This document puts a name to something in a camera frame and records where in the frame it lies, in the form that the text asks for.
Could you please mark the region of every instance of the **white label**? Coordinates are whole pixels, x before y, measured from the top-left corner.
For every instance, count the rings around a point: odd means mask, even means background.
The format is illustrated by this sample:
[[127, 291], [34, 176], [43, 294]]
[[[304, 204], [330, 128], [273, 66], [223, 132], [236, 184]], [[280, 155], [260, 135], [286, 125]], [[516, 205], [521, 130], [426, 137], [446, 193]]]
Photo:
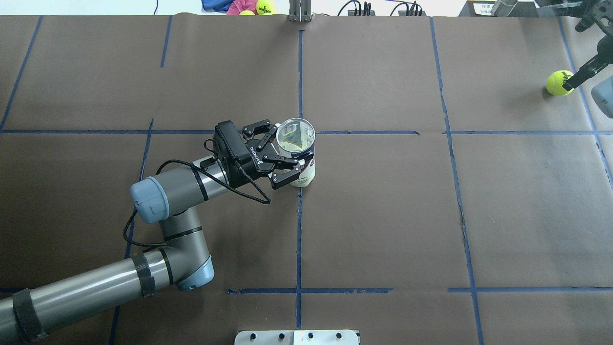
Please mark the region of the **white label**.
[[493, 4], [473, 4], [474, 12], [478, 15], [492, 15]]

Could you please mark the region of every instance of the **white floor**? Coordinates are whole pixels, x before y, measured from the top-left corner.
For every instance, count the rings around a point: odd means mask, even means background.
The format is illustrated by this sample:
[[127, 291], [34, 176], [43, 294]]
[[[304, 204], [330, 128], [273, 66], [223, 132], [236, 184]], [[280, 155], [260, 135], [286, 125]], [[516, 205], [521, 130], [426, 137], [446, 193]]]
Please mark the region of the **white floor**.
[[[288, 13], [288, 0], [275, 1], [279, 13]], [[314, 13], [336, 15], [345, 2], [346, 0], [314, 0], [311, 9]], [[465, 0], [418, 1], [428, 15], [437, 17], [456, 17], [465, 2]], [[373, 0], [371, 9], [377, 15], [389, 15], [396, 4], [397, 2], [387, 0]], [[155, 7], [156, 0], [2, 0], [0, 15], [152, 15]], [[174, 15], [182, 12], [219, 15], [216, 12], [202, 10], [200, 0], [159, 0], [156, 14]]]

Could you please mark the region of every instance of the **pink cloth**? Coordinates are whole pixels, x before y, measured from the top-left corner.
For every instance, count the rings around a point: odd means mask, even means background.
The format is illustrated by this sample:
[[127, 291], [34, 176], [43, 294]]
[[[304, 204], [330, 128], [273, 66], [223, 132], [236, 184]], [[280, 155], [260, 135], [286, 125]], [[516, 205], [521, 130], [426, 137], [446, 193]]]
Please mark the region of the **pink cloth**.
[[230, 5], [230, 9], [228, 10], [228, 15], [238, 15], [240, 12], [249, 10], [253, 13], [256, 12], [256, 4], [257, 0], [234, 0], [232, 5]]

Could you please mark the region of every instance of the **white mounting plate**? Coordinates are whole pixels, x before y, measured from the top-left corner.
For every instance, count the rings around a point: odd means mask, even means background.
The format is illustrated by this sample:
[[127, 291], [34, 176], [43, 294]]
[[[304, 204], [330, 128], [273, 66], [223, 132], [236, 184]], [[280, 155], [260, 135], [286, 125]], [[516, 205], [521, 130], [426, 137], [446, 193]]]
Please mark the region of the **white mounting plate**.
[[241, 331], [234, 338], [234, 345], [360, 345], [360, 337], [352, 330]]

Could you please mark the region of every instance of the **robotic arm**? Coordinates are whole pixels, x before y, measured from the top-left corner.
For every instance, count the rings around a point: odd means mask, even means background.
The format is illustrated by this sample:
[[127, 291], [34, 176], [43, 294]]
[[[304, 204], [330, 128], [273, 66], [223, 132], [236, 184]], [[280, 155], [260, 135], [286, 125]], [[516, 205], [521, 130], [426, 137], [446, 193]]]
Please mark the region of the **robotic arm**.
[[[213, 135], [213, 155], [192, 163], [170, 160], [157, 175], [131, 187], [135, 211], [146, 223], [159, 222], [164, 242], [141, 244], [149, 249], [131, 258], [94, 269], [37, 289], [25, 289], [0, 300], [0, 344], [33, 342], [52, 331], [108, 308], [176, 284], [191, 290], [213, 279], [214, 271], [200, 219], [195, 208], [227, 190], [268, 204], [270, 199], [254, 180], [268, 177], [273, 189], [298, 179], [305, 161], [278, 155], [271, 141], [278, 126], [269, 120], [242, 128], [231, 121], [219, 123]], [[171, 163], [182, 166], [161, 172]], [[275, 172], [283, 169], [286, 172]], [[265, 200], [236, 188], [253, 184]]]

